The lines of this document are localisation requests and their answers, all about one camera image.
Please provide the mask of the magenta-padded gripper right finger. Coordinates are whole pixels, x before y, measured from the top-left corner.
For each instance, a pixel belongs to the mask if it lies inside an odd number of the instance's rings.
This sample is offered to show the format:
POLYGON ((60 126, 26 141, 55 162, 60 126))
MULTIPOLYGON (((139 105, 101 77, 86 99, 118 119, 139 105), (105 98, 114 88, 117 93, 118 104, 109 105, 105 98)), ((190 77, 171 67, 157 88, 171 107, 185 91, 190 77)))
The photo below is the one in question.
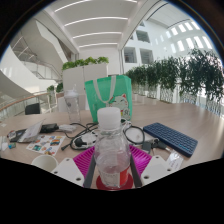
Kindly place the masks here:
POLYGON ((131 172, 136 188, 157 181, 174 172, 171 166, 159 155, 151 156, 130 145, 131 172))

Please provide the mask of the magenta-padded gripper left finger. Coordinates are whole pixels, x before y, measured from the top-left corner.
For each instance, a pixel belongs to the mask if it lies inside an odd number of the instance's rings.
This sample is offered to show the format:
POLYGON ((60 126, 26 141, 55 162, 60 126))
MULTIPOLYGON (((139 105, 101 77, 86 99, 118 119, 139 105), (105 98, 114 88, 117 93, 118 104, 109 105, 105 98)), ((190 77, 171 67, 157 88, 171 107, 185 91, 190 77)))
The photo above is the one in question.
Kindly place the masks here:
POLYGON ((65 158, 52 173, 78 186, 90 188, 94 171, 94 148, 91 147, 74 158, 65 158))

